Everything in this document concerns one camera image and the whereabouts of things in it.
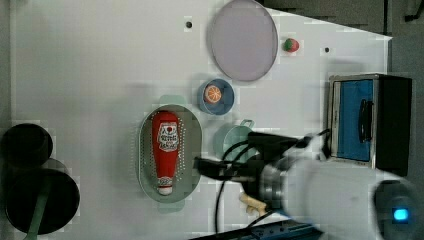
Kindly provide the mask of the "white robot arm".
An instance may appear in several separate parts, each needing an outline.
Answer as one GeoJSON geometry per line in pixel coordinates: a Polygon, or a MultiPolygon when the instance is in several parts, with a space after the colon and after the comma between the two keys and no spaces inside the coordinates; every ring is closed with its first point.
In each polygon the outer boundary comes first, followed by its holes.
{"type": "Polygon", "coordinates": [[[206,177],[238,182],[240,201],[261,219],[279,213],[322,231],[329,240],[414,240],[422,205],[406,179],[378,169],[326,158],[323,133],[300,139],[251,132],[231,148],[257,154],[220,161],[196,157],[206,177]]]}

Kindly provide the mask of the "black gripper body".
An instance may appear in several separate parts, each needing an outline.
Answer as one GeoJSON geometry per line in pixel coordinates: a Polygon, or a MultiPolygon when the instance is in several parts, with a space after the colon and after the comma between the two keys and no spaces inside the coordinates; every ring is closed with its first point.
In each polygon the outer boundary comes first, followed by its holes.
{"type": "Polygon", "coordinates": [[[195,157],[194,168],[215,180],[239,182],[245,193],[257,200],[281,200],[284,174],[295,162],[289,151],[306,147],[306,138],[250,132],[246,140],[231,146],[221,161],[195,157]]]}

